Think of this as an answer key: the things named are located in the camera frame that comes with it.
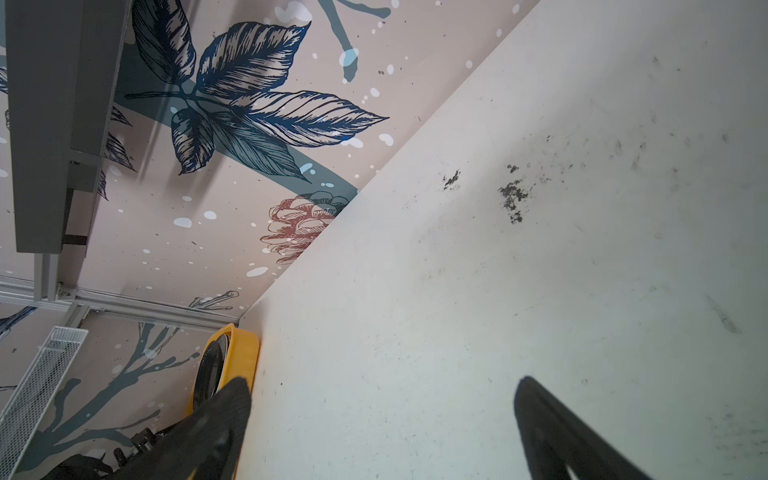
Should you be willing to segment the black round plate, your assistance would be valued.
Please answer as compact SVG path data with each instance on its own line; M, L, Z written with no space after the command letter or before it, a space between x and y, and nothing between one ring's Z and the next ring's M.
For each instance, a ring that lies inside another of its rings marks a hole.
M229 346L228 333L217 336L206 346L192 391L192 410L196 410L218 391Z

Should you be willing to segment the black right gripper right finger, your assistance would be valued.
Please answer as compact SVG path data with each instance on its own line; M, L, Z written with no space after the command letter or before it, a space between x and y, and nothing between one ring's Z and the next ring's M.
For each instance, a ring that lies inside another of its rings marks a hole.
M649 480L530 376L518 384L514 412L533 479Z

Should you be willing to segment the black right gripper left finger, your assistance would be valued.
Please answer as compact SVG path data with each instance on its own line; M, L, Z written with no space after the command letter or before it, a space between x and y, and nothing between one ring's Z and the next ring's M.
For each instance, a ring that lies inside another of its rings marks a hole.
M247 381L237 377L115 479L233 479L251 412Z

